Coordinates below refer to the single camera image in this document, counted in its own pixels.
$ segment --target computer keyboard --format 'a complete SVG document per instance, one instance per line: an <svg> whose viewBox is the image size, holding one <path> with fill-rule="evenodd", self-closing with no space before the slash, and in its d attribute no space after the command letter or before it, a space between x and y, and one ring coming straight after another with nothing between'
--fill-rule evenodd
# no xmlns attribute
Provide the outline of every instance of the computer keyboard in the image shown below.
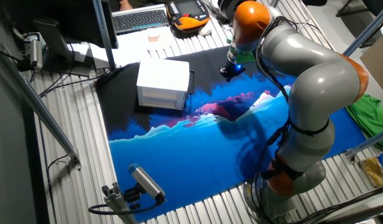
<svg viewBox="0 0 383 224"><path fill-rule="evenodd" d="M117 34L169 24L164 10L113 16L113 19Z"/></svg>

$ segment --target white box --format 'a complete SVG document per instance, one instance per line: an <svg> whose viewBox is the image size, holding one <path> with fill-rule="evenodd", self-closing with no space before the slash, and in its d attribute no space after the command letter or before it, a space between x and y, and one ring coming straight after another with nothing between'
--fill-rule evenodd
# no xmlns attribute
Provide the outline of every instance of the white box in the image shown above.
<svg viewBox="0 0 383 224"><path fill-rule="evenodd" d="M141 60L136 83L139 105L183 110L189 77L188 62Z"/></svg>

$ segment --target desk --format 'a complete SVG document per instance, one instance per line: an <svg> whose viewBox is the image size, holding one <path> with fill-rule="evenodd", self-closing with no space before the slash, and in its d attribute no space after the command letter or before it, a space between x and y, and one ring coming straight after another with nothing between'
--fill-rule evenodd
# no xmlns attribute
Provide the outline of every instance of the desk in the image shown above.
<svg viewBox="0 0 383 224"><path fill-rule="evenodd" d="M263 3L266 6L270 5L266 0ZM303 9L298 0L280 1L278 9L284 16L295 22L305 22L306 16L303 16ZM214 19L210 23L214 27L211 35L202 37L183 34L181 39L174 38L174 43L170 47L146 51L146 57L167 58L228 45L226 36L231 34L231 29L226 26L222 27ZM305 26L302 33L311 40L330 47L324 38L311 28ZM95 77L102 72L102 70L92 70L90 75ZM40 93L58 78L58 74L38 75L33 86L37 93ZM62 82L66 84L83 79L85 78L65 75L62 77ZM42 100L72 144L78 149L83 166L80 171L67 167L69 160L65 158L61 160L64 162L54 164L49 170L58 223L121 223L117 216L99 216L88 213L88 207L104 203L101 187L103 185L111 186L111 183L116 181L103 117L93 83L83 82L66 86L64 89L57 89ZM42 165L64 156L64 150L46 127L42 125L41 135L38 122L36 126ZM42 137L47 161L44 159ZM366 149L359 152L358 158L364 159L376 153L378 153L377 149ZM324 165L327 170L326 179L317 188L295 198L294 202L298 210L291 212L290 216L293 220L298 220L317 210L344 202L373 189L357 164L345 164L341 157L335 156L325 160ZM47 174L44 169L43 175L45 186L47 186ZM54 223L52 203L48 190L46 192L50 220ZM248 213L251 211L244 202L242 187L236 185L204 201L168 212L156 219L148 220L146 223L255 223Z"/></svg>

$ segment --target painted mat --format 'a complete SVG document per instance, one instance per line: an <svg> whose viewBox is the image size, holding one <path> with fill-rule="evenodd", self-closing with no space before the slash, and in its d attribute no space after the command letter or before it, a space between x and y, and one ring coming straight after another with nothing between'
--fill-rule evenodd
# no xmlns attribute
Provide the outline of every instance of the painted mat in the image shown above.
<svg viewBox="0 0 383 224"><path fill-rule="evenodd" d="M279 90L254 64L229 83L219 74L228 47L172 58L190 63L195 92L183 111L140 107L139 64L101 79L98 96L119 186L135 185L128 167L137 163L165 190L168 202L137 214L147 220L226 190L252 176L266 139L288 115ZM287 90L295 77L278 77ZM336 128L333 156L365 140L346 110L331 115ZM267 167L276 146L269 148ZM154 204L143 195L142 208Z"/></svg>

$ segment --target green cloth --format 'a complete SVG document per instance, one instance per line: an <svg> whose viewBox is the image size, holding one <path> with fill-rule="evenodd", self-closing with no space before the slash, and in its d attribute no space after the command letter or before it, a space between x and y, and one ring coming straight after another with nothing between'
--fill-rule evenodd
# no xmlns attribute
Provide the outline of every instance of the green cloth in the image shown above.
<svg viewBox="0 0 383 224"><path fill-rule="evenodd" d="M371 138L383 131L383 107L380 100L364 94L346 110L367 137ZM383 150L383 140L376 147Z"/></svg>

